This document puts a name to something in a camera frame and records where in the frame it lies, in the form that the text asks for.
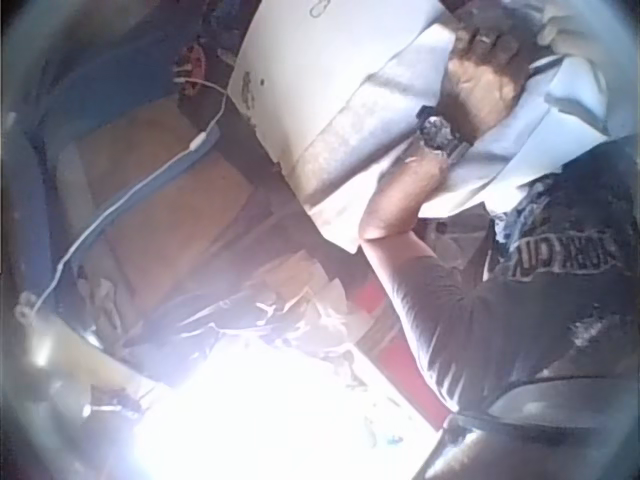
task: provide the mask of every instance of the wristwatch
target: wristwatch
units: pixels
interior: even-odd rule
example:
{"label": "wristwatch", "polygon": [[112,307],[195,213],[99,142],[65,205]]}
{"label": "wristwatch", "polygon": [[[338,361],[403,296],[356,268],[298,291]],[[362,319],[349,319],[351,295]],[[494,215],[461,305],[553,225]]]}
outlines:
{"label": "wristwatch", "polygon": [[455,165],[471,148],[435,107],[422,106],[416,118],[423,145],[445,157],[449,166]]}

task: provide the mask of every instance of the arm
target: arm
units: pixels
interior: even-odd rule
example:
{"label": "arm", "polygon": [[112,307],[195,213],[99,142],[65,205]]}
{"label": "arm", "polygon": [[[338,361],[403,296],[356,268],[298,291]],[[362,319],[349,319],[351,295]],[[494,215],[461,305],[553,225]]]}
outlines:
{"label": "arm", "polygon": [[[476,33],[462,30],[457,35],[438,105],[439,113],[468,143],[510,113],[528,72],[528,62],[511,37]],[[448,399],[457,399],[465,383],[466,397],[475,399],[486,383],[462,382],[465,373],[455,367],[469,363],[457,363],[451,356],[462,360],[462,343],[468,340],[470,329],[476,330],[474,322],[484,322],[484,315],[482,321],[474,319],[486,302],[481,297],[465,298],[451,273],[411,232],[420,206],[446,178],[447,170],[448,159],[443,154],[414,139],[400,166],[367,206],[360,237],[427,379]],[[491,348],[490,332],[483,326],[474,348]],[[452,382],[452,376],[459,381]]]}

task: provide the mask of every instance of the person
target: person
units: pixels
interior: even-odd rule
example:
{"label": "person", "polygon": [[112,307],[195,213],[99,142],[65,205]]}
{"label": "person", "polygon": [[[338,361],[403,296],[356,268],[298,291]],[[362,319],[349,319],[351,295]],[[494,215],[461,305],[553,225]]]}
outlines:
{"label": "person", "polygon": [[413,232],[420,206],[459,156],[451,145],[473,144],[515,106],[528,52],[507,31],[460,28],[428,131],[412,139],[360,224],[361,247],[417,364],[453,411],[479,409],[514,381],[637,375],[629,141],[600,145],[530,184],[494,222],[496,261],[471,291]]}

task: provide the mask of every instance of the gray t-shirt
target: gray t-shirt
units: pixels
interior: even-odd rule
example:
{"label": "gray t-shirt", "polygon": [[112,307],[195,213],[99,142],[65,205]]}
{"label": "gray t-shirt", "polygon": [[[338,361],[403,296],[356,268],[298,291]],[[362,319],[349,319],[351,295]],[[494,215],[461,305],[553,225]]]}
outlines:
{"label": "gray t-shirt", "polygon": [[496,225],[500,260],[474,291],[433,257],[395,273],[409,344],[450,408],[540,375],[616,374],[637,354],[638,227],[621,158],[601,145],[534,183]]}

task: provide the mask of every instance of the sleeve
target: sleeve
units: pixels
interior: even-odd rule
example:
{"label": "sleeve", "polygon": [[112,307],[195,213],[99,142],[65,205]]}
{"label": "sleeve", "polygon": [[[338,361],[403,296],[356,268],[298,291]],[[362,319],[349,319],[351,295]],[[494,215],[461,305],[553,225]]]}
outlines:
{"label": "sleeve", "polygon": [[436,258],[415,259],[393,277],[391,299],[427,383],[453,410],[478,407],[514,379],[526,330],[505,308],[508,280],[466,294]]}

